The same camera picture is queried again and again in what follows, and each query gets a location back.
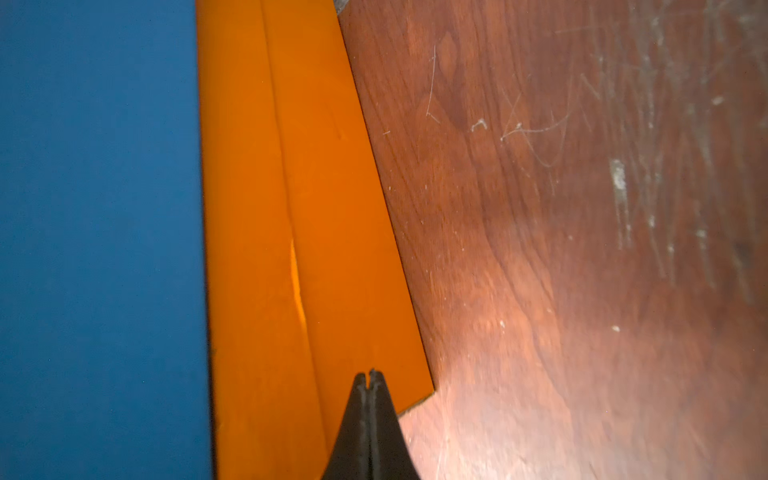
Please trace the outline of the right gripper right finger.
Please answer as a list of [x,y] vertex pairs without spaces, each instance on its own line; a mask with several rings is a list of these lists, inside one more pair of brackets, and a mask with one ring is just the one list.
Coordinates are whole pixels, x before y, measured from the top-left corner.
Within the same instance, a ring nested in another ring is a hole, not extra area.
[[385,377],[376,370],[371,370],[369,374],[369,478],[419,480]]

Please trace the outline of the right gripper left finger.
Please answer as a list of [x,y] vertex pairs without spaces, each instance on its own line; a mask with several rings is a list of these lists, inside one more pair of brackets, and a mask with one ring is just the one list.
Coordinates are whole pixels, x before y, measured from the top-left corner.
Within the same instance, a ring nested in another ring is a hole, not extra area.
[[364,373],[352,384],[342,422],[322,480],[369,478],[368,385]]

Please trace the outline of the orange shoebox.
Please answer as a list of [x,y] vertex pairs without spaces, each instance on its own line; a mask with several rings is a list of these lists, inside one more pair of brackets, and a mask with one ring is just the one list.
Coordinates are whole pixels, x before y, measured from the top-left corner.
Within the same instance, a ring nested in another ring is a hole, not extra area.
[[434,383],[333,3],[196,10],[216,475],[318,479]]

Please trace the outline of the blue shoebox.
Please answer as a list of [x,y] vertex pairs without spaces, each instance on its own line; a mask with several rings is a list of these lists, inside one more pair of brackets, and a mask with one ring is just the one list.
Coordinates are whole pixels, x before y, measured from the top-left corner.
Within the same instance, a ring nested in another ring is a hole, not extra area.
[[1,475],[213,475],[195,5],[1,5]]

